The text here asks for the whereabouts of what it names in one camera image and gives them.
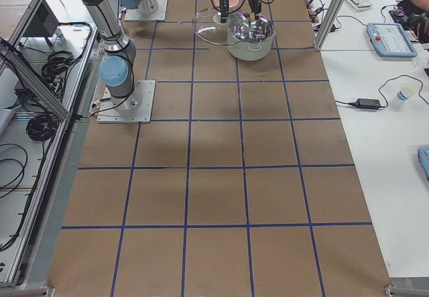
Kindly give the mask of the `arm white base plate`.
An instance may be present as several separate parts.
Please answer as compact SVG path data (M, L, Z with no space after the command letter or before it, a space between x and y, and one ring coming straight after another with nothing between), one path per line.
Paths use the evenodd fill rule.
M156 90L155 80L135 81L134 92L129 98L118 105L121 100L111 97L107 87L104 90L104 98L110 100L102 102L100 113L97 114L98 123L150 123Z
M142 0L137 9L128 9L125 14L127 22L164 21L168 0Z

